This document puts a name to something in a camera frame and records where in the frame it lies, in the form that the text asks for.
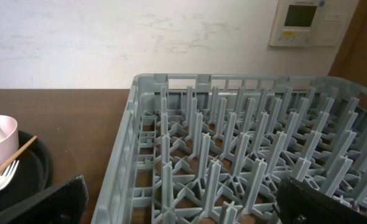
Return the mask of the white plastic fork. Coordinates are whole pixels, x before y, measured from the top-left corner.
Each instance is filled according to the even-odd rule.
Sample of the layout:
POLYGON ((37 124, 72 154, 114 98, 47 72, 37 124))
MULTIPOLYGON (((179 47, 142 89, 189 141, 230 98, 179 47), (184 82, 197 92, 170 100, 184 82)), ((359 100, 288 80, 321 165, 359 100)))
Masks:
POLYGON ((19 166, 19 160, 14 160, 12 164, 8 165, 3 173, 0 175, 0 191, 4 189, 14 177, 17 167, 19 166))

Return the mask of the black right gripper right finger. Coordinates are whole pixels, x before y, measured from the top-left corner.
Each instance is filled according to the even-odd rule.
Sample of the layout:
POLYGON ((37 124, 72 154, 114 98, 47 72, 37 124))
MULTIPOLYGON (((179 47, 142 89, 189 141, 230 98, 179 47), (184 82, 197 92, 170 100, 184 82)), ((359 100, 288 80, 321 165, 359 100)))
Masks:
POLYGON ((363 215, 293 177, 279 184, 273 206, 282 223, 367 224, 363 215))

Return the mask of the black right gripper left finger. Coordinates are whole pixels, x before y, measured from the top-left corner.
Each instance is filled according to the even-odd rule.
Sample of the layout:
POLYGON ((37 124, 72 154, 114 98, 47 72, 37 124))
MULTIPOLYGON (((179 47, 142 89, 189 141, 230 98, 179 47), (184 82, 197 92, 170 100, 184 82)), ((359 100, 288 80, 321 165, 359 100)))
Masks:
POLYGON ((82 174, 0 212, 2 223, 80 223, 89 201, 82 174))

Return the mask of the pink bowl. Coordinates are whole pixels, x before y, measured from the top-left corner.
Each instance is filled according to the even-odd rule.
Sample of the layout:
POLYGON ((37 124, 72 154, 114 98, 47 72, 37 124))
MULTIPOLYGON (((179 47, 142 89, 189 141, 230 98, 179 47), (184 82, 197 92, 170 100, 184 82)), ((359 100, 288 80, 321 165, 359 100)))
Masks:
POLYGON ((17 121, 6 115, 0 115, 0 128, 6 137, 0 141, 0 165, 7 161, 19 149, 17 121))

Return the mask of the wooden chopstick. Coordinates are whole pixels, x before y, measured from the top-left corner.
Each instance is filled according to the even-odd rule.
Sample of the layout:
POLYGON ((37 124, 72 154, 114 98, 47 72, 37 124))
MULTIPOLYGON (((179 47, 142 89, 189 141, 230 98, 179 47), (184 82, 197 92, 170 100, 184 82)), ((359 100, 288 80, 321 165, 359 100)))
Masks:
POLYGON ((10 165, 20 154, 22 154, 35 140, 37 136, 33 136, 28 140, 17 152, 15 152, 7 161, 0 165, 0 174, 4 171, 8 165, 10 165))

